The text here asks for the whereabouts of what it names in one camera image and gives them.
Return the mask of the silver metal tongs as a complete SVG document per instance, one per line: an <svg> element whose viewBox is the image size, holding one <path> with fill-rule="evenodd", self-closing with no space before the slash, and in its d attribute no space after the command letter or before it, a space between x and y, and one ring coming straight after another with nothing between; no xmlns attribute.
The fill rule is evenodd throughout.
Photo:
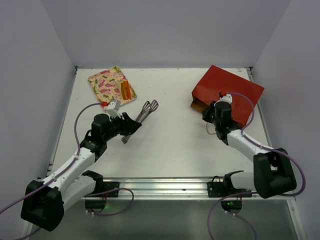
<svg viewBox="0 0 320 240"><path fill-rule="evenodd" d="M135 121L138 123L143 123L145 119L153 112L157 110L159 107L159 103L154 99L151 102L148 100L144 103L142 110L138 114L138 116L135 118Z"/></svg>

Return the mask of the orange fake sandwich bread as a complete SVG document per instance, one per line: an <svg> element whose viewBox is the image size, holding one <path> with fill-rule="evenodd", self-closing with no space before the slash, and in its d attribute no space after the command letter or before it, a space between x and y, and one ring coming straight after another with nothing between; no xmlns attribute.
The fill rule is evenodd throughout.
<svg viewBox="0 0 320 240"><path fill-rule="evenodd" d="M120 83L120 90L121 90L121 96L124 100L131 100L132 99L130 85L127 80L123 80Z"/></svg>

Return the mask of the red paper bag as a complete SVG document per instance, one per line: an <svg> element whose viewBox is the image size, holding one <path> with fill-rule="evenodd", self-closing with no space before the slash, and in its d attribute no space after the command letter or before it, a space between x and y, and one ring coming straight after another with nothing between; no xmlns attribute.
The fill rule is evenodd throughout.
<svg viewBox="0 0 320 240"><path fill-rule="evenodd" d="M255 106L264 88L240 76L212 65L196 84L190 107L201 113L211 102L218 101L219 93L237 93L244 95ZM249 101L241 96L232 96L232 118L241 126L245 126L252 114Z"/></svg>

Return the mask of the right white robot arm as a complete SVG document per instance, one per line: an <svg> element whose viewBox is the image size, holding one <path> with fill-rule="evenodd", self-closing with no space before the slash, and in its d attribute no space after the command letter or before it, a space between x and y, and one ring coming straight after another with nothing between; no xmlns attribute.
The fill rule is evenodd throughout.
<svg viewBox="0 0 320 240"><path fill-rule="evenodd" d="M288 153L249 136L224 100L202 113L159 108L123 144L132 178L209 178L208 195L291 196L297 188Z"/></svg>

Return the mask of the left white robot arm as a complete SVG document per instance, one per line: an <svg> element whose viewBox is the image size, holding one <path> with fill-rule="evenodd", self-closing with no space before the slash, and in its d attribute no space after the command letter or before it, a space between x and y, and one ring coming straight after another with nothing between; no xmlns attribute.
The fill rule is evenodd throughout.
<svg viewBox="0 0 320 240"><path fill-rule="evenodd" d="M125 112L119 116L96 115L73 156L51 175L27 185L21 218L51 232L81 198L103 196L103 176L88 167L103 155L109 140L132 135L141 126Z"/></svg>

